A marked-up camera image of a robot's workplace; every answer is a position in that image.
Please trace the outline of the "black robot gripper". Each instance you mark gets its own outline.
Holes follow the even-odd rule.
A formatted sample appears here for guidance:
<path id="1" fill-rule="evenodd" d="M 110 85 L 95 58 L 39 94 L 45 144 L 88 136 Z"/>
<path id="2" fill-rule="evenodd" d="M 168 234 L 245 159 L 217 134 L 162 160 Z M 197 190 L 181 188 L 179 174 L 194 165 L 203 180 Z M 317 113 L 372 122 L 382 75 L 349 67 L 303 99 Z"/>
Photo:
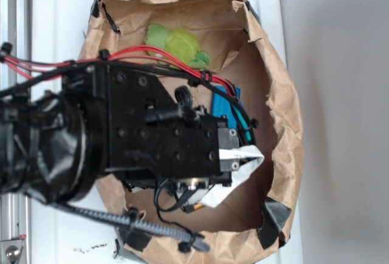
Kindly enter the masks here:
<path id="1" fill-rule="evenodd" d="M 156 187 L 230 186 L 232 169 L 219 155 L 227 119 L 175 101 L 160 80 L 137 66 L 95 64 L 65 74 L 63 94 L 78 102 L 98 175 Z"/>

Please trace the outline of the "black wrapped robot arm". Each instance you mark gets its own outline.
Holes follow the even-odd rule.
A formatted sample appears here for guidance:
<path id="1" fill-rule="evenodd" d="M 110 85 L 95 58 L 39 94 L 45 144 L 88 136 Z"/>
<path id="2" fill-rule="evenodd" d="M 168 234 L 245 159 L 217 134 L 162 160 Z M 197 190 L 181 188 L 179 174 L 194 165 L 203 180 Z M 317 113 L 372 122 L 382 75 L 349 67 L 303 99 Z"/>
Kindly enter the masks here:
<path id="1" fill-rule="evenodd" d="M 138 65 L 61 70 L 59 93 L 30 101 L 31 81 L 1 92 L 1 192 L 44 204 L 83 198 L 106 175 L 136 187 L 169 179 L 204 188 L 232 183 L 225 118 L 183 98 Z"/>

